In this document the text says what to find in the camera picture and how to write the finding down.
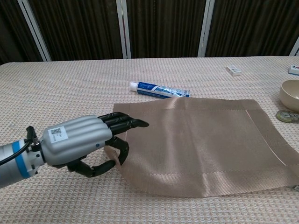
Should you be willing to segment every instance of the white tablecloth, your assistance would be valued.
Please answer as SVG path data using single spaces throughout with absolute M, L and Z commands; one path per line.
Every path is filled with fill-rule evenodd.
M 242 75 L 226 70 L 233 64 Z M 0 144 L 88 114 L 112 111 L 114 103 L 156 100 L 129 91 L 131 81 L 191 91 L 196 98 L 255 99 L 299 152 L 299 125 L 276 120 L 283 81 L 299 57 L 164 58 L 8 63 L 0 66 Z M 106 160 L 102 150 L 85 162 Z M 88 179 L 47 165 L 39 174 L 0 189 L 0 223 L 295 223 L 299 192 L 291 188 L 204 199 L 147 195 L 114 168 Z

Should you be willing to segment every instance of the dark curtain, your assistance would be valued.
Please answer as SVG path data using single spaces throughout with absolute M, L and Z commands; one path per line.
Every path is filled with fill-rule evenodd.
M 288 56 L 298 36 L 299 0 L 216 0 L 206 56 Z
M 122 58 L 115 0 L 29 0 L 53 61 Z
M 0 0 L 0 65 L 42 61 L 17 0 Z
M 132 58 L 196 57 L 206 0 L 127 0 Z

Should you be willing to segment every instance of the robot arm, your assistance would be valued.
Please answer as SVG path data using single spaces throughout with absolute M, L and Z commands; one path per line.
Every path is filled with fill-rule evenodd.
M 0 188 L 37 174 L 37 169 L 47 163 L 56 168 L 67 166 L 87 177 L 101 175 L 115 165 L 109 160 L 96 167 L 89 167 L 81 160 L 91 152 L 112 146 L 120 150 L 119 161 L 125 161 L 128 143 L 115 135 L 135 127 L 149 124 L 130 116 L 114 112 L 104 116 L 83 116 L 44 130 L 40 141 L 33 127 L 28 127 L 26 140 L 0 146 Z M 12 155 L 26 149 L 11 159 Z

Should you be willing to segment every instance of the black cable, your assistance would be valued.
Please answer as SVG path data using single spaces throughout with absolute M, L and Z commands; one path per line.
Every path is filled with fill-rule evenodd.
M 26 149 L 30 146 L 31 141 L 27 141 L 26 144 L 16 153 L 12 154 L 11 156 L 3 159 L 0 161 L 0 166 L 2 166 L 3 164 L 13 160 L 14 158 L 16 158 L 17 156 L 21 155 L 23 152 L 26 151 Z

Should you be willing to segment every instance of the small white box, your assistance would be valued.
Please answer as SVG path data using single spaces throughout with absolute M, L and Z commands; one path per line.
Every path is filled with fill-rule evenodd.
M 289 74 L 299 76 L 299 67 L 296 65 L 291 65 L 288 72 L 289 72 Z
M 228 65 L 226 67 L 226 71 L 228 71 L 232 76 L 240 76 L 242 74 L 242 71 L 234 65 Z

